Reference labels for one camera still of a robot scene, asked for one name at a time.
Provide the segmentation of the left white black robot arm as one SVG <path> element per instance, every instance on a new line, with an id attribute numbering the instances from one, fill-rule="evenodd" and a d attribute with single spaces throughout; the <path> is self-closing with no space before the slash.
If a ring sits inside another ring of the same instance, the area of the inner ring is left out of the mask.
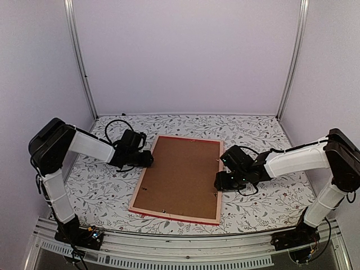
<path id="1" fill-rule="evenodd" d="M 119 139 L 111 139 L 109 125 L 100 138 L 59 118 L 51 119 L 29 142 L 30 163 L 37 172 L 39 188 L 53 215 L 64 224 L 61 233 L 71 244 L 79 244 L 84 236 L 74 223 L 77 216 L 65 190 L 63 167 L 69 156 L 83 155 L 124 172 L 133 168 L 148 168 L 154 162 L 150 150 L 145 150 L 147 136 L 127 126 Z"/>

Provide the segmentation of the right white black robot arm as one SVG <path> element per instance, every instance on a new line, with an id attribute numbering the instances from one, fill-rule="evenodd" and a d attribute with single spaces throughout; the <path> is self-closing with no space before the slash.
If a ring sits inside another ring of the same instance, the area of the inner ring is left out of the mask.
<path id="1" fill-rule="evenodd" d="M 303 211 L 298 228 L 291 232 L 295 245 L 309 240 L 312 228 L 317 228 L 347 194 L 359 189 L 359 149 L 338 128 L 316 141 L 285 150 L 272 148 L 256 158 L 246 154 L 244 147 L 234 145 L 220 160 L 229 171 L 216 174 L 214 187 L 218 191 L 240 190 L 247 183 L 256 187 L 260 182 L 296 172 L 322 177 L 322 189 Z"/>

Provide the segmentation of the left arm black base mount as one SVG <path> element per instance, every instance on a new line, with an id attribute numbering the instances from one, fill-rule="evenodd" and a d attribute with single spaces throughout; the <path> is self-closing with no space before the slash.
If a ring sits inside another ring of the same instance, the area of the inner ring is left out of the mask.
<path id="1" fill-rule="evenodd" d="M 75 247 L 100 250 L 104 239 L 104 230 L 102 228 L 96 226 L 81 228 L 77 216 L 67 223 L 62 223 L 57 218 L 56 222 L 55 240 Z"/>

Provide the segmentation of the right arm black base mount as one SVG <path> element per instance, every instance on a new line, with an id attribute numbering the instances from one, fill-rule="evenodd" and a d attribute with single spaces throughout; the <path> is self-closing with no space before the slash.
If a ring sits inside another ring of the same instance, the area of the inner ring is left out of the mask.
<path id="1" fill-rule="evenodd" d="M 271 236 L 271 245 L 276 251 L 308 245 L 320 240 L 317 227 L 300 222 L 294 229 L 276 232 Z"/>

